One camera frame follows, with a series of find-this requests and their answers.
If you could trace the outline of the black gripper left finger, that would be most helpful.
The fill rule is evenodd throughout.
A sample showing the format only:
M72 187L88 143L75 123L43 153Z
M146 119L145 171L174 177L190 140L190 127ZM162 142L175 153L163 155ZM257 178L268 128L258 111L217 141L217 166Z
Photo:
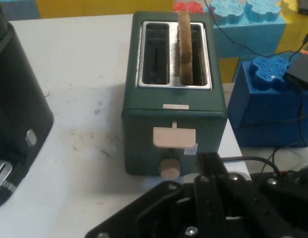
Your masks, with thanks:
M199 153L192 183L164 181L90 230L87 238L224 238L217 186L226 169L218 153Z

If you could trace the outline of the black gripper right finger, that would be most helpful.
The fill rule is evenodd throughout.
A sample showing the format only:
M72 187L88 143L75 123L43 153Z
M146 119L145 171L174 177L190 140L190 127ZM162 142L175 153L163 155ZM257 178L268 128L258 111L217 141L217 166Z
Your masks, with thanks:
M224 162L234 161L263 162L273 168L277 177L252 184L227 171ZM280 180L280 171L272 162L257 156L221 158L210 152L208 168L263 238L308 238L308 188Z

